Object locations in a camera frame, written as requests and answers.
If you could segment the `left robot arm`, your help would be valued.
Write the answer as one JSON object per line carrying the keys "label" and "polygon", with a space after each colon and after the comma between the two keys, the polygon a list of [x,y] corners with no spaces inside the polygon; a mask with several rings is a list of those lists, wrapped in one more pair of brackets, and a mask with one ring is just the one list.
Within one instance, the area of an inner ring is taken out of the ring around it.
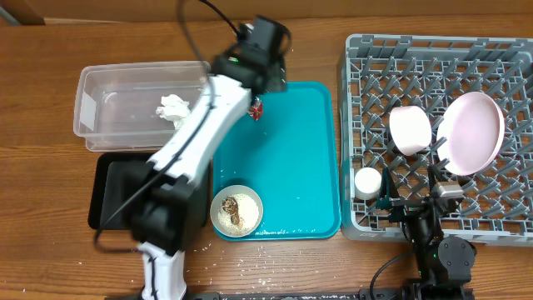
{"label": "left robot arm", "polygon": [[243,31],[207,66],[206,83],[185,123],[129,177],[128,185],[139,188],[124,203],[123,220],[142,255],[142,299],[184,298],[185,251],[207,217],[207,200],[198,193],[212,155],[258,96],[286,87],[290,30],[258,16]]}

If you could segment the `leftover rice and food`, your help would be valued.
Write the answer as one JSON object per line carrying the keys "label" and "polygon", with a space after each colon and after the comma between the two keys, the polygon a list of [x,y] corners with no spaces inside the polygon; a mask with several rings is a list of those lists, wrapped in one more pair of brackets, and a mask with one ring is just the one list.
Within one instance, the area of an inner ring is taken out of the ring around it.
{"label": "leftover rice and food", "polygon": [[252,233],[261,216],[256,201],[245,193],[225,197],[217,210],[217,219],[222,231],[235,238]]}

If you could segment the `pink bowl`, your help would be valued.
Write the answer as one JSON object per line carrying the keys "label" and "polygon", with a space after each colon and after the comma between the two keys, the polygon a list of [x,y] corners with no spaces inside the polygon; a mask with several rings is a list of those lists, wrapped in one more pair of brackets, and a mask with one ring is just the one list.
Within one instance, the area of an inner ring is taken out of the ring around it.
{"label": "pink bowl", "polygon": [[431,124],[420,107],[393,108],[389,117],[389,129],[392,141],[405,156],[418,153],[431,143]]}

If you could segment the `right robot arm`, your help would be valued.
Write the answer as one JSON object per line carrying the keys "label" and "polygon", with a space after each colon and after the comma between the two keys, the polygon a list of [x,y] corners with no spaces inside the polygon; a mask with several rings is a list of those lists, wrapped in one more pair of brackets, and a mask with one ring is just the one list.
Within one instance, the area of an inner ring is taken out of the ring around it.
{"label": "right robot arm", "polygon": [[[376,208],[389,212],[388,220],[399,223],[412,250],[386,262],[374,274],[368,295],[372,299],[473,299],[471,269],[476,247],[462,237],[445,237],[440,219],[461,204],[463,188],[444,179],[436,166],[428,167],[430,191],[417,200],[402,200],[388,168],[382,170]],[[390,265],[408,257],[416,260],[418,278],[407,279],[401,287],[375,288],[379,275]]]}

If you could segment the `white tissue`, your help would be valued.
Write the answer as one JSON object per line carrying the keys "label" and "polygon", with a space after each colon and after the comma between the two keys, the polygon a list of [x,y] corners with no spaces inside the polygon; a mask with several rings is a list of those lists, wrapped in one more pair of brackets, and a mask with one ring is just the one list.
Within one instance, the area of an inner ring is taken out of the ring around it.
{"label": "white tissue", "polygon": [[172,122],[176,130],[180,129],[191,114],[189,102],[182,100],[176,94],[161,97],[161,105],[157,107],[158,117]]}

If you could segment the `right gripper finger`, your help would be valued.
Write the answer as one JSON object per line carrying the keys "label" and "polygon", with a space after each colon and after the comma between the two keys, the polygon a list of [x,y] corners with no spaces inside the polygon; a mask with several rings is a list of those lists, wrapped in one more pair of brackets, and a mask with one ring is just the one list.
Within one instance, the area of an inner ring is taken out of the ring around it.
{"label": "right gripper finger", "polygon": [[381,174],[381,199],[396,197],[396,185],[388,167],[384,167]]}
{"label": "right gripper finger", "polygon": [[437,183],[447,182],[447,179],[442,175],[441,171],[435,165],[429,165],[427,170],[430,188],[433,188]]}

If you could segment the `red snack wrapper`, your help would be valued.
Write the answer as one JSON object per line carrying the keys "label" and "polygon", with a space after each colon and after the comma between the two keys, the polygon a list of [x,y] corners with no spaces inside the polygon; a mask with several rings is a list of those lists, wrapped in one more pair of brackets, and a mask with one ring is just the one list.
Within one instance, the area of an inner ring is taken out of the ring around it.
{"label": "red snack wrapper", "polygon": [[263,103],[259,97],[255,97],[247,113],[254,121],[258,121],[262,117]]}

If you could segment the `pink round plate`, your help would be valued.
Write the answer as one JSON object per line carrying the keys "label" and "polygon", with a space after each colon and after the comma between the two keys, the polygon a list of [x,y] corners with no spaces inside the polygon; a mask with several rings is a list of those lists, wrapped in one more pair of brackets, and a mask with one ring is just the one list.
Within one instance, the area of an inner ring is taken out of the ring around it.
{"label": "pink round plate", "polygon": [[483,92],[468,92],[446,109],[437,130],[445,141],[437,148],[445,169],[467,176],[486,168],[501,149],[505,132],[503,112]]}

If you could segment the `small white cup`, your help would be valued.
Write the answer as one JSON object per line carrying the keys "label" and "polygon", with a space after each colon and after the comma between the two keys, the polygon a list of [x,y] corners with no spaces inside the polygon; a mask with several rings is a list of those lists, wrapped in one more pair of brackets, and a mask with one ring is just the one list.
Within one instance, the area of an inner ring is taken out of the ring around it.
{"label": "small white cup", "polygon": [[371,200],[377,197],[381,188],[381,174],[372,167],[359,169],[354,176],[355,197]]}

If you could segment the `grey bowl with rice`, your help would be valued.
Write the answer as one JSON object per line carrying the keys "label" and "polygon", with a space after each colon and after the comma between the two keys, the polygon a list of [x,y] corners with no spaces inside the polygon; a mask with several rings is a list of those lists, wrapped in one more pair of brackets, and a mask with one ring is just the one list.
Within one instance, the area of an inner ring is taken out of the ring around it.
{"label": "grey bowl with rice", "polygon": [[249,187],[242,186],[242,185],[232,185],[232,186],[223,188],[212,200],[210,215],[211,215],[211,220],[212,220],[213,227],[222,236],[225,236],[227,238],[244,238],[244,237],[250,236],[259,227],[259,225],[260,225],[260,223],[262,221],[262,216],[261,216],[260,220],[259,220],[259,223],[258,223],[258,226],[256,227],[256,229],[253,232],[251,232],[250,234],[246,235],[246,236],[231,237],[228,233],[225,233],[225,232],[222,231],[222,227],[221,227],[221,225],[220,225],[220,223],[218,222],[218,219],[217,219],[217,210],[220,207],[220,205],[222,203],[222,200],[225,197],[227,197],[229,195],[232,195],[232,194],[237,194],[237,193],[245,193],[245,194],[251,196],[256,201],[257,205],[259,206],[260,212],[261,212],[261,214],[263,216],[262,200],[260,199],[260,197],[258,196],[258,194],[255,191],[253,191]]}

